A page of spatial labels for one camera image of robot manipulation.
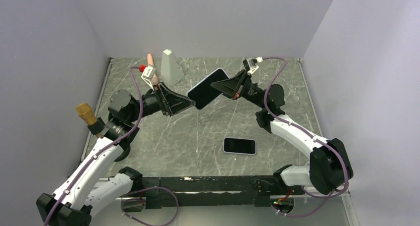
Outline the phone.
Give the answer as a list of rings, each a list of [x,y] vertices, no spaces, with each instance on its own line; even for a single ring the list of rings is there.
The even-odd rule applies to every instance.
[[[202,110],[222,94],[211,84],[228,78],[227,73],[218,68],[187,91],[187,97],[195,102],[196,109]]]

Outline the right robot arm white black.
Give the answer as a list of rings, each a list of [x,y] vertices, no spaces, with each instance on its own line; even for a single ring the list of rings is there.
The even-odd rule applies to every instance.
[[[242,97],[261,107],[256,113],[258,125],[286,140],[308,158],[307,166],[286,165],[273,174],[273,188],[277,193],[311,186],[318,193],[332,197],[340,186],[348,185],[354,173],[344,143],[337,138],[318,136],[286,115],[281,109],[285,105],[281,85],[270,84],[262,89],[252,83],[247,71],[241,70],[233,78],[211,83],[211,87],[230,99]]]

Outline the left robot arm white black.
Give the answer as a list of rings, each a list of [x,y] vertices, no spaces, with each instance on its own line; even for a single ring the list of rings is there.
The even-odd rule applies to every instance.
[[[87,104],[77,111],[98,136],[94,147],[76,171],[52,194],[43,193],[36,205],[47,226],[87,226],[92,218],[117,197],[138,195],[143,187],[143,176],[125,167],[108,183],[96,187],[105,170],[113,163],[125,159],[130,143],[138,133],[141,117],[162,112],[173,116],[195,102],[187,96],[171,91],[160,82],[136,100],[127,90],[118,90],[111,96],[108,122],[95,117]]]

